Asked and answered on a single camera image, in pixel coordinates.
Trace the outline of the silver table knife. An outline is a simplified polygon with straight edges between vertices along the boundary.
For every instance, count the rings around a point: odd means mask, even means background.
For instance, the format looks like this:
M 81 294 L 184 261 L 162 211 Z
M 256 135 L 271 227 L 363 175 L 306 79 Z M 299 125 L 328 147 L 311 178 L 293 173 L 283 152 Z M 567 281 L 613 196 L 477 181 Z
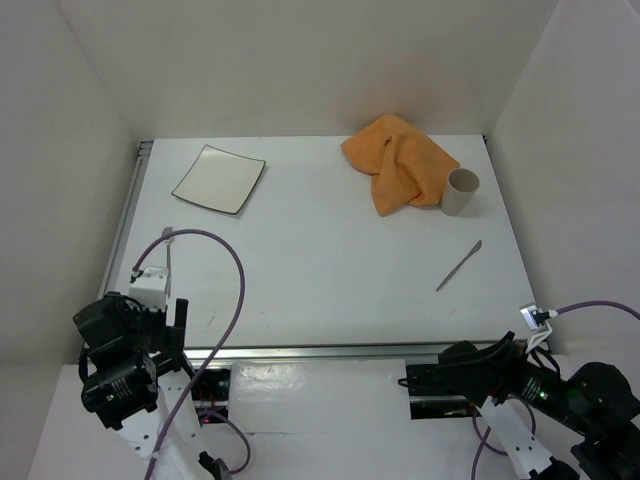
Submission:
M 473 257 L 476 253 L 478 253 L 483 246 L 483 241 L 478 240 L 474 246 L 469 250 L 469 252 L 458 262 L 458 264 L 446 275 L 446 277 L 441 281 L 441 283 L 437 286 L 436 292 L 440 292 L 447 283 L 457 274 L 457 272 L 464 266 L 464 264 Z

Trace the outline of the square white plate black rim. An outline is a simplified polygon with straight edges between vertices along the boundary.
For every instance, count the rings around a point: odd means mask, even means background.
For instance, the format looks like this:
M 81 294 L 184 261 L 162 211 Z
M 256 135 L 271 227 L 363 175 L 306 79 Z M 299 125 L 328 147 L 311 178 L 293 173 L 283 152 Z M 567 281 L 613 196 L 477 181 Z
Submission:
M 171 195 L 209 211 L 238 215 L 265 167 L 264 160 L 205 145 Z

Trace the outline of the beige cylindrical cup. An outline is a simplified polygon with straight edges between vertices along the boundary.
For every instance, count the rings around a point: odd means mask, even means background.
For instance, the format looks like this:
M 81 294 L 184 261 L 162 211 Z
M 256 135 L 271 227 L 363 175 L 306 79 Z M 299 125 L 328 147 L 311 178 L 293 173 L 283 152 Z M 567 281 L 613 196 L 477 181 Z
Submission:
M 441 211 L 447 216 L 457 216 L 479 189 L 480 180 L 471 170 L 457 168 L 446 179 L 441 198 Z

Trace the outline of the orange cloth napkin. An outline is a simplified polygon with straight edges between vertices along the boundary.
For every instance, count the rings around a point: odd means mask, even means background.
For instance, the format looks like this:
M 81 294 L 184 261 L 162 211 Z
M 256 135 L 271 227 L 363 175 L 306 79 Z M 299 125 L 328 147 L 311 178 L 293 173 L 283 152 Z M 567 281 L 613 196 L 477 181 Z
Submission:
M 399 208 L 435 206 L 446 180 L 460 163 L 417 127 L 395 115 L 384 115 L 341 144 L 349 164 L 371 177 L 377 213 Z

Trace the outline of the silver fork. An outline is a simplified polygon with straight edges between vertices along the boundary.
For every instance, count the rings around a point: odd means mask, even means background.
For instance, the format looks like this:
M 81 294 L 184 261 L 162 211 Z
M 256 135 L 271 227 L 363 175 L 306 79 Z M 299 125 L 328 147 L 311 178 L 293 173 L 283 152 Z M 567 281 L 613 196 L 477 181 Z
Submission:
M 172 226 L 165 227 L 162 232 L 162 235 L 165 238 L 164 244 L 165 244 L 165 253 L 166 253 L 166 268 L 168 271 L 165 291 L 168 297 L 171 296 L 171 242 L 172 242 L 172 238 L 169 238 L 168 235 L 171 234 L 172 232 L 173 232 Z

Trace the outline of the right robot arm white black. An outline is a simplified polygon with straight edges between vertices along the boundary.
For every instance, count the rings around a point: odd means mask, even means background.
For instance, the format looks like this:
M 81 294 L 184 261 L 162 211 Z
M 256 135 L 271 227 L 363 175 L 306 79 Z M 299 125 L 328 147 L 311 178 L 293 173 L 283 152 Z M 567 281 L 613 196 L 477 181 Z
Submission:
M 638 478 L 639 429 L 633 421 L 639 401 L 626 377 L 613 365 L 590 362 L 564 380 L 550 357 L 541 348 L 526 350 L 507 333 L 484 349 L 457 342 L 439 354 L 437 364 L 408 367 L 398 383 L 413 396 L 444 391 L 464 397 L 488 426 L 479 446 L 494 436 L 520 479 Z M 581 436 L 571 448 L 577 469 L 539 442 L 535 425 L 526 425 L 512 408 L 513 399 Z

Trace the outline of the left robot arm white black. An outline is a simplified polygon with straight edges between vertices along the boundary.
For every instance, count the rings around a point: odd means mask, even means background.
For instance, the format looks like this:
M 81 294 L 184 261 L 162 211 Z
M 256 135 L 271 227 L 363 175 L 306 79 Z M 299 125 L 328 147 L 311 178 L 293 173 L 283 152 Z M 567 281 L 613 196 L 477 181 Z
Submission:
M 177 300 L 169 324 L 164 309 L 117 292 L 81 309 L 81 402 L 135 451 L 146 478 L 229 479 L 206 450 L 192 402 L 199 377 L 184 353 L 187 312 Z

